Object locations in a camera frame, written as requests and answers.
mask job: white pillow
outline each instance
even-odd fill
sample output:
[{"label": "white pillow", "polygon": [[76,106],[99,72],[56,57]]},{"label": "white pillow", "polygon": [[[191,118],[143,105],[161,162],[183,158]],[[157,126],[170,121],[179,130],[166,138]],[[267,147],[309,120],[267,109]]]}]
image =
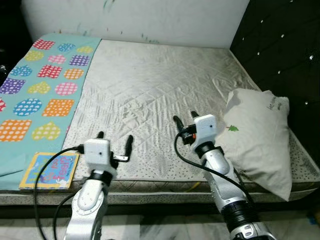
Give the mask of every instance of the white pillow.
[{"label": "white pillow", "polygon": [[291,187],[289,99],[271,91],[229,93],[223,132],[215,145],[251,181],[288,201]]}]

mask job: white wall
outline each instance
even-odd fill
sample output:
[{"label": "white wall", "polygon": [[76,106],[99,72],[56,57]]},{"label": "white wall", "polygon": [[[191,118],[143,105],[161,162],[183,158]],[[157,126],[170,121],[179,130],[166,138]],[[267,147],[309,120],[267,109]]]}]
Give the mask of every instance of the white wall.
[{"label": "white wall", "polygon": [[249,0],[22,0],[32,39],[52,32],[229,48]]}]

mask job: yellow wire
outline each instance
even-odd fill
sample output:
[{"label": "yellow wire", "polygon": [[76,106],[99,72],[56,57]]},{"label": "yellow wire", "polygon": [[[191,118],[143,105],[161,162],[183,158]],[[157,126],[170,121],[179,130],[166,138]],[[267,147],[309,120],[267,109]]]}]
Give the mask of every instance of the yellow wire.
[{"label": "yellow wire", "polygon": [[192,191],[193,189],[195,189],[196,187],[198,187],[201,184],[200,181],[196,182],[192,187],[190,187],[188,190],[184,191],[185,193],[188,193],[190,191]]}]

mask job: square pattern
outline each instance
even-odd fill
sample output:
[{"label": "square pattern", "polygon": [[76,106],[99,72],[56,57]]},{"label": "square pattern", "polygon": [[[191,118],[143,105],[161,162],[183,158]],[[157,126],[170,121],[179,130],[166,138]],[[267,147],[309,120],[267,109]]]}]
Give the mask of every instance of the square pattern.
[{"label": "square pattern", "polygon": [[5,120],[0,125],[0,142],[20,142],[31,123],[31,120]]},{"label": "square pattern", "polygon": [[60,96],[74,94],[78,89],[78,85],[74,82],[62,82],[55,87],[55,92]]},{"label": "square pattern", "polygon": [[87,66],[90,60],[90,56],[84,55],[74,55],[72,56],[69,65],[76,65],[76,66]]},{"label": "square pattern", "polygon": [[26,80],[7,78],[0,87],[0,94],[16,94],[20,91]]},{"label": "square pattern", "polygon": [[64,72],[64,77],[69,80],[75,80],[80,78],[85,71],[80,68],[70,68]]},{"label": "square pattern", "polygon": [[59,77],[59,74],[62,70],[62,67],[60,66],[52,66],[52,65],[44,65],[40,72],[37,74],[37,77],[39,78],[45,78],[45,77],[49,77],[52,79],[56,79],[57,77]]},{"label": "square pattern", "polygon": [[65,117],[69,114],[75,103],[72,99],[51,99],[45,107],[42,116],[44,117]]},{"label": "square pattern", "polygon": [[54,44],[54,41],[45,41],[42,39],[38,39],[32,46],[37,49],[49,50]]}]

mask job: black headboard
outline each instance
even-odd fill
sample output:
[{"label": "black headboard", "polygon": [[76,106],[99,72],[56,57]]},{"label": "black headboard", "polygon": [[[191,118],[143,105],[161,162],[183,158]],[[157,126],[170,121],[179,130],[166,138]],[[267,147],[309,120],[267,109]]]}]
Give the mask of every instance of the black headboard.
[{"label": "black headboard", "polygon": [[289,98],[288,124],[320,166],[320,0],[251,0],[231,51],[261,90]]}]

